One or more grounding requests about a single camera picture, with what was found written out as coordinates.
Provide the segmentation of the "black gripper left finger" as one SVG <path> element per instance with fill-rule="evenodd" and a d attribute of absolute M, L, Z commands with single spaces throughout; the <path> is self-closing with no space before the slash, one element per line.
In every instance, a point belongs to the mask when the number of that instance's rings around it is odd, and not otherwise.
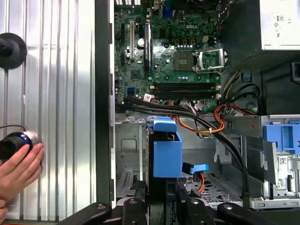
<path fill-rule="evenodd" d="M 146 182 L 137 181 L 134 197 L 121 199 L 115 208 L 95 202 L 60 221 L 59 225 L 147 225 Z"/>

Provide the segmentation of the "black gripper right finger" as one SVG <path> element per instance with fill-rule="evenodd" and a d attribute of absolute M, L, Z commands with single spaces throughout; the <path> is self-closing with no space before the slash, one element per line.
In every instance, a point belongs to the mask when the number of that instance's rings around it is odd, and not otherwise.
<path fill-rule="evenodd" d="M 191 198 L 180 181 L 177 182 L 176 214 L 180 225 L 275 225 L 276 223 L 232 202 L 212 208 Z"/>

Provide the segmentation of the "person bare hand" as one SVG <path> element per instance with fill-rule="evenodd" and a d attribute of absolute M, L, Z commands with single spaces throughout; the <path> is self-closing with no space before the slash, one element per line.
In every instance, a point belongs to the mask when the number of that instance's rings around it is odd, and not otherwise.
<path fill-rule="evenodd" d="M 0 222 L 8 212 L 7 204 L 41 174 L 44 155 L 43 144 L 36 144 L 32 150 L 22 146 L 8 161 L 0 166 Z"/>

